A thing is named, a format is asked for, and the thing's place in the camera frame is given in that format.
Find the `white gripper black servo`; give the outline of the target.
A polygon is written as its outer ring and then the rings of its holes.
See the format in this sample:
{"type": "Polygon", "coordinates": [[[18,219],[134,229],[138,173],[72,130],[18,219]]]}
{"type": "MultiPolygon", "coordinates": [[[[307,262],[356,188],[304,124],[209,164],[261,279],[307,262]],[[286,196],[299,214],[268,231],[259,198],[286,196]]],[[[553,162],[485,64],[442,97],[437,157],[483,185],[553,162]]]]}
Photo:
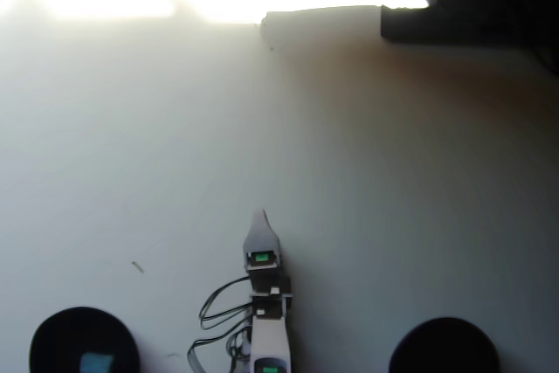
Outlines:
{"type": "Polygon", "coordinates": [[[270,225],[264,209],[252,215],[243,244],[244,268],[254,295],[292,295],[291,278],[283,264],[280,238],[270,225]]]}

